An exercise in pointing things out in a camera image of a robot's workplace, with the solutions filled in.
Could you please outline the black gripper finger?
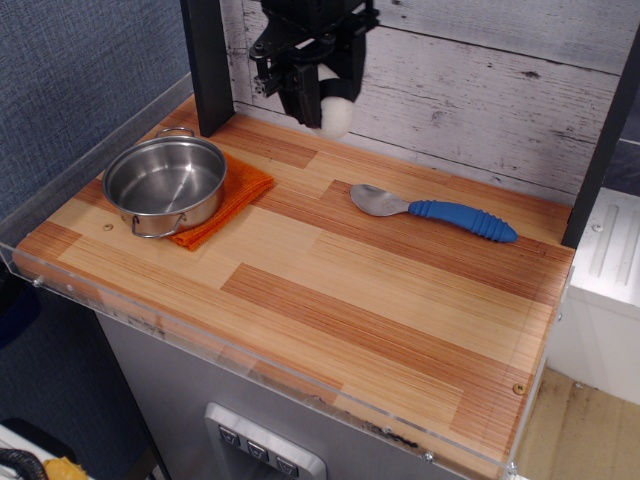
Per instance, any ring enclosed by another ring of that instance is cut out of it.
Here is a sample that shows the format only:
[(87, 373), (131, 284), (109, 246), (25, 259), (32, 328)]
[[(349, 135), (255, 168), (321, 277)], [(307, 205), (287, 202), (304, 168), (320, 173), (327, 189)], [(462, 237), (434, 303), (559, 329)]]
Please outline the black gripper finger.
[(279, 91), (284, 112), (308, 128), (321, 126), (320, 81), (313, 64), (286, 65)]
[(364, 36), (337, 34), (333, 51), (319, 64), (320, 98), (355, 102), (364, 73)]

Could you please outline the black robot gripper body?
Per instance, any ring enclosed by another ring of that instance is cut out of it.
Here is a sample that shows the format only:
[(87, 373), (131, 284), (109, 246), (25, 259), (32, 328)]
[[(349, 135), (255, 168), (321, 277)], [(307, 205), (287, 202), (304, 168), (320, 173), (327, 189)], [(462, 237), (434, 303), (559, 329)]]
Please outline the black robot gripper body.
[(286, 65), (318, 65), (334, 48), (337, 34), (364, 36), (379, 25), (372, 1), (263, 1), (265, 30), (250, 48), (256, 62), (256, 90), (271, 96), (282, 89)]

